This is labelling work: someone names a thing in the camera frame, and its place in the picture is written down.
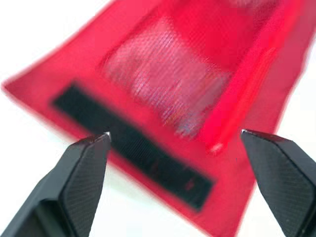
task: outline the black velcro strip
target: black velcro strip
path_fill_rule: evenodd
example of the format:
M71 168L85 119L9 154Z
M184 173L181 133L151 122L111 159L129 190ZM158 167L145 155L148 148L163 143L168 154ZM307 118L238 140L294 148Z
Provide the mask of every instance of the black velcro strip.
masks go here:
M71 85L53 105L93 134L111 132L112 147L152 180L199 210L212 181L167 154L137 128Z

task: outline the red fabric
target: red fabric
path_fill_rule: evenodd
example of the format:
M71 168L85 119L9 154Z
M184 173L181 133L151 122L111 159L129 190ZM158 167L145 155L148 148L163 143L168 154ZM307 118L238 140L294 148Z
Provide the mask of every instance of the red fabric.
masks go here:
M78 81L216 183L196 211L114 151L109 161L198 228L232 237L254 184L239 131L275 130L314 33L315 7L313 0L115 1L4 88L47 122L82 138L88 132L51 105ZM162 102L153 99L154 89ZM189 131L183 128L192 123Z

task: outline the red pouch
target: red pouch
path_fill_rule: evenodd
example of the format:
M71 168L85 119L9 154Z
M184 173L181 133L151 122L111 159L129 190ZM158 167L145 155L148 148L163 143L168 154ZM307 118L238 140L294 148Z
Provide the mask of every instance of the red pouch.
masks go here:
M254 184L242 128L272 133L316 24L314 0L115 1L5 90L198 228L235 235Z

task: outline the mesh window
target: mesh window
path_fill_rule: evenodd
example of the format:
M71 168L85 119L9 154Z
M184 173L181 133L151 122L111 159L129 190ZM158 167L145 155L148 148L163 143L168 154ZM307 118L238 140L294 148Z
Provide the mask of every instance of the mesh window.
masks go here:
M102 73L151 106L164 125L194 137L275 5L171 1L105 58Z

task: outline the white background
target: white background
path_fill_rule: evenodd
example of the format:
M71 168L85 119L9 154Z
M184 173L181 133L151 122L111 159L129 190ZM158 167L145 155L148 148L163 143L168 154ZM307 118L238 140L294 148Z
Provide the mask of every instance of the white background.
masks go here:
M107 0L1 0L0 82L37 61L76 32ZM316 46L278 134L316 158ZM0 93L0 233L35 184L72 142ZM107 167L92 237L206 236L138 184ZM239 237L283 237L255 188Z

